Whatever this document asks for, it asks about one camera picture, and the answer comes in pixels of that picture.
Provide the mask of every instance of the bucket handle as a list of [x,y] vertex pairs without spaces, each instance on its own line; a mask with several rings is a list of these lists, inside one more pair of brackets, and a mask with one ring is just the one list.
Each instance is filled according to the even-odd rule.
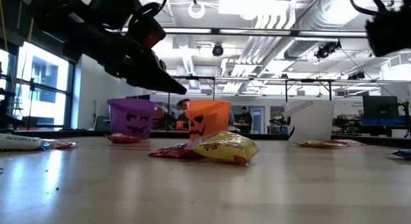
[[300,105],[297,105],[297,106],[291,108],[290,110],[287,110],[286,112],[283,112],[283,116],[285,118],[290,117],[290,116],[300,112],[301,110],[312,106],[313,104],[314,104],[314,101],[305,101],[304,103],[301,103]]
[[[110,100],[108,100],[108,102],[107,102],[111,107],[113,107],[113,108],[115,108],[115,109],[117,109],[117,110],[120,110],[120,111],[122,111],[122,112],[125,112],[125,113],[129,113],[129,114],[133,114],[134,112],[136,112],[136,109],[131,109],[131,108],[126,108],[126,107],[124,107],[124,106],[121,106],[121,105],[117,105],[117,104],[115,104],[115,103],[110,103]],[[144,111],[143,113],[144,114],[147,114],[147,116],[152,116],[152,115],[154,115],[155,114],[155,112],[157,111],[157,105],[154,105],[154,110],[153,111],[149,111],[149,110],[140,110],[140,111]]]

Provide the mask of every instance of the man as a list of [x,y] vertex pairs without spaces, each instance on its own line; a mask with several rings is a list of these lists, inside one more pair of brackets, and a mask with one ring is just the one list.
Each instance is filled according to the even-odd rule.
[[184,113],[187,110],[187,102],[189,99],[182,99],[177,103],[177,110],[182,110],[182,113],[179,115],[179,121],[188,121],[186,114]]
[[246,107],[242,107],[242,108],[241,108],[240,123],[242,123],[242,124],[248,124],[248,125],[244,125],[244,126],[239,126],[241,132],[250,133],[250,131],[251,131],[251,124],[252,124],[252,116],[251,116],[251,114],[247,111],[247,108],[246,108]]

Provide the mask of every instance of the purple pumpkin bucket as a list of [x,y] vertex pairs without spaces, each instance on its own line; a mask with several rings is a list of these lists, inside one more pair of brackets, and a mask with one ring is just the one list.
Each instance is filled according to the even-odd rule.
[[109,99],[111,132],[142,139],[150,137],[157,105],[144,99]]

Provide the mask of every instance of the computer monitor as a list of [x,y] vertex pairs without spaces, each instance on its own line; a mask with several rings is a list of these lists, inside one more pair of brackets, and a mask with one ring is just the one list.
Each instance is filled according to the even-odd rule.
[[146,99],[146,100],[150,100],[150,95],[141,95],[137,97],[138,99]]
[[363,96],[364,118],[397,119],[398,99],[396,96]]

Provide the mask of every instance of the white bucket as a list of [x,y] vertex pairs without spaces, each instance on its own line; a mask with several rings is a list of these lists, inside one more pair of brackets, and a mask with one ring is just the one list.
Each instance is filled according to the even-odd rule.
[[293,101],[284,104],[288,141],[318,140],[331,138],[334,102]]

